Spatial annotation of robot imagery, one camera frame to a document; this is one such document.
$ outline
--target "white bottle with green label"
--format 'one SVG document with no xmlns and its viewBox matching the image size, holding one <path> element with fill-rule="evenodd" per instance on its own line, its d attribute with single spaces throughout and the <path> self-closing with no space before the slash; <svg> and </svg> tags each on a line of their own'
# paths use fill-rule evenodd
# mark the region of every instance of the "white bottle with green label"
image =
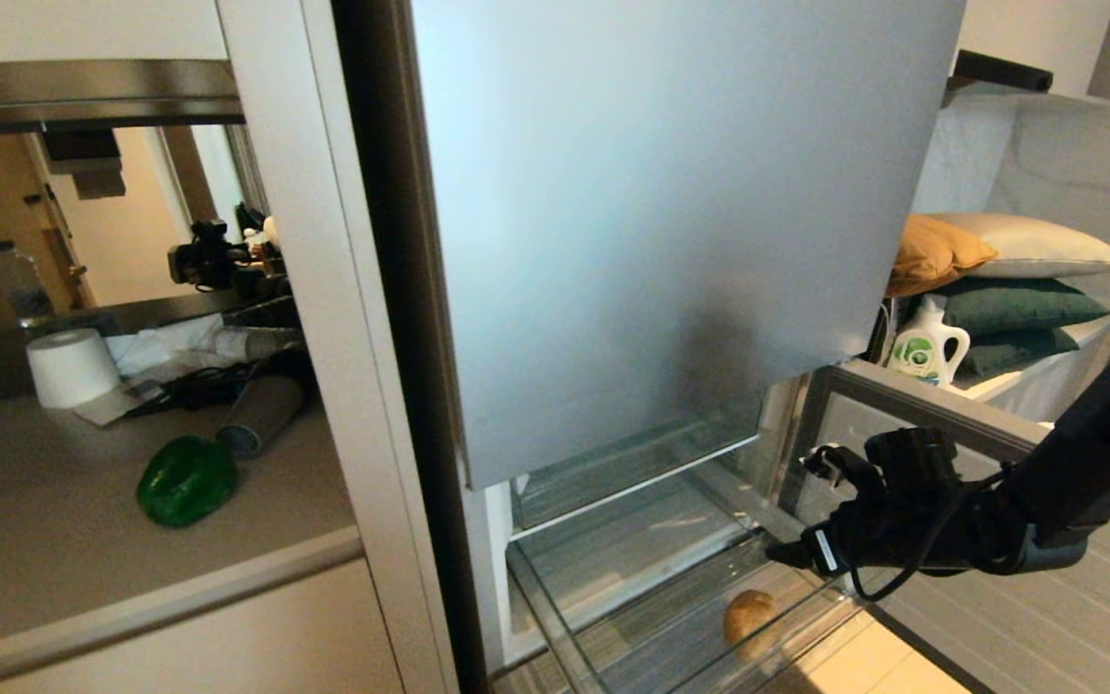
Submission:
<svg viewBox="0 0 1110 694">
<path fill-rule="evenodd" d="M 953 355 L 946 355 L 951 342 Z M 945 298 L 924 294 L 916 316 L 902 326 L 894 341 L 889 368 L 912 375 L 925 383 L 948 388 L 970 349 L 970 335 L 960 328 L 945 325 Z"/>
</svg>

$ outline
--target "tile floor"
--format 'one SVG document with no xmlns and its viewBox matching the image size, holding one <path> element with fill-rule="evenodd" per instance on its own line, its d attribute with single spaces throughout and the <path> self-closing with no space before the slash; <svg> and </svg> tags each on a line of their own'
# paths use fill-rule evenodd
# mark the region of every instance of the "tile floor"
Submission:
<svg viewBox="0 0 1110 694">
<path fill-rule="evenodd" d="M 866 612 L 842 624 L 763 694 L 966 694 Z"/>
</svg>

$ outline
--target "frosted panel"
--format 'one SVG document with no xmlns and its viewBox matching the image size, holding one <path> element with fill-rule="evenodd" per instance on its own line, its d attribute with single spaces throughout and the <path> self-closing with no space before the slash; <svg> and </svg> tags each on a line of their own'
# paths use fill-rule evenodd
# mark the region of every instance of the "frosted panel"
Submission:
<svg viewBox="0 0 1110 694">
<path fill-rule="evenodd" d="M 864 351 L 960 0 L 414 0 L 471 484 Z"/>
</svg>

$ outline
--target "orange pillow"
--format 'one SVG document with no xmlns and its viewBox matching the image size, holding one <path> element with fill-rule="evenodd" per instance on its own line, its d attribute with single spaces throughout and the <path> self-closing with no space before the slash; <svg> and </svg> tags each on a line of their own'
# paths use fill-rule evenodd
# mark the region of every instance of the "orange pillow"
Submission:
<svg viewBox="0 0 1110 694">
<path fill-rule="evenodd" d="M 915 295 L 945 286 L 999 253 L 945 220 L 910 215 L 885 295 Z"/>
</svg>

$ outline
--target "cushion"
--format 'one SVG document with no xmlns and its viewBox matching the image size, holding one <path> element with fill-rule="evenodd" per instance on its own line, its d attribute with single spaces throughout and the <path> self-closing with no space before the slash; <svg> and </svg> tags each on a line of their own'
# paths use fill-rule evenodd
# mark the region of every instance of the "cushion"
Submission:
<svg viewBox="0 0 1110 694">
<path fill-rule="evenodd" d="M 1110 310 L 1054 280 L 991 280 L 968 276 L 937 290 L 946 295 L 945 324 L 970 339 L 1012 330 L 1039 330 L 1092 321 Z"/>
<path fill-rule="evenodd" d="M 911 215 L 901 234 L 886 295 L 915 295 L 972 271 L 997 251 L 978 237 L 928 215 Z"/>
<path fill-rule="evenodd" d="M 1076 276 L 1110 272 L 1110 245 L 1066 225 L 1020 215 L 935 215 L 1000 251 L 975 276 Z"/>
<path fill-rule="evenodd" d="M 997 332 L 970 342 L 957 373 L 992 378 L 1026 362 L 1077 350 L 1078 343 L 1058 328 Z"/>
</svg>

